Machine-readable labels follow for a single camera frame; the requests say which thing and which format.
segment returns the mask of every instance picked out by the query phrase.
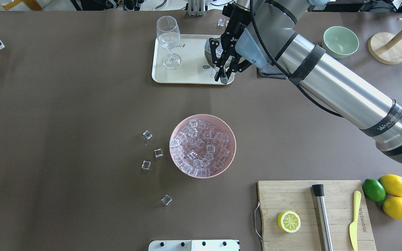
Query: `round wooden base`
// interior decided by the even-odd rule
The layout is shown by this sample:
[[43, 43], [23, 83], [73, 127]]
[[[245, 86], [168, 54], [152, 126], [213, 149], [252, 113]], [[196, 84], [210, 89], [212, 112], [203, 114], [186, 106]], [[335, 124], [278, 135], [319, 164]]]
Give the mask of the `round wooden base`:
[[379, 62], [385, 64], [399, 64], [402, 62], [402, 40], [392, 48], [387, 49], [385, 45], [395, 34], [381, 32], [373, 35], [367, 42], [368, 51]]

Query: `silver muddler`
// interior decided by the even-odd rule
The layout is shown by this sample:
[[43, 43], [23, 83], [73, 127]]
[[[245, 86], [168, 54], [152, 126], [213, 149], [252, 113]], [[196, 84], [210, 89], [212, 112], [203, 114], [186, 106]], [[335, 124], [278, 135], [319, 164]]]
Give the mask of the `silver muddler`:
[[323, 195], [323, 184], [313, 185], [313, 191], [314, 196], [316, 196], [325, 251], [333, 251], [332, 234], [330, 232], [330, 225], [328, 224], [327, 207], [325, 206], [325, 197]]

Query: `yellow lemon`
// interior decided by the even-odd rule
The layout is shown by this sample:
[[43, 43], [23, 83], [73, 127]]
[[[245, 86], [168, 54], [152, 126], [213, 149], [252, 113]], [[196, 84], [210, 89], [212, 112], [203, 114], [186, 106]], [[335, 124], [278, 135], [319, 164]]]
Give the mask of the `yellow lemon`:
[[300, 228], [300, 217], [293, 211], [283, 211], [277, 216], [277, 223], [285, 232], [295, 233]]
[[384, 212], [397, 220], [402, 220], [402, 198], [401, 197], [390, 197], [384, 201], [382, 206]]
[[379, 178], [386, 193], [402, 197], [402, 177], [394, 174], [387, 174]]

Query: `lemon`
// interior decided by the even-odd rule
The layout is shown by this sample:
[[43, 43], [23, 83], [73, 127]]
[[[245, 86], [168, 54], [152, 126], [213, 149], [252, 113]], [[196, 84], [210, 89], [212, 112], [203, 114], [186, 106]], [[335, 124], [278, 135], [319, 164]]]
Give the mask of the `lemon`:
[[377, 180], [366, 179], [364, 184], [362, 184], [362, 190], [364, 190], [367, 198], [375, 202], [381, 202], [386, 198], [386, 191]]
[[285, 232], [295, 233], [300, 228], [300, 217], [293, 211], [283, 211], [277, 216], [277, 223]]
[[384, 201], [382, 206], [384, 212], [397, 220], [402, 220], [402, 198], [401, 197], [390, 197]]
[[394, 174], [387, 174], [379, 178], [386, 193], [402, 197], [402, 177]]

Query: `glass stem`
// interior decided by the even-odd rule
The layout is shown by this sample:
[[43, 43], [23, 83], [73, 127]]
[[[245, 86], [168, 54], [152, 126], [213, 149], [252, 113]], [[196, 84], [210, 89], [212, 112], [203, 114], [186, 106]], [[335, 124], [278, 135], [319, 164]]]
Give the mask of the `glass stem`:
[[169, 50], [170, 50], [170, 61], [174, 62], [174, 56], [173, 56], [172, 49], [169, 49]]

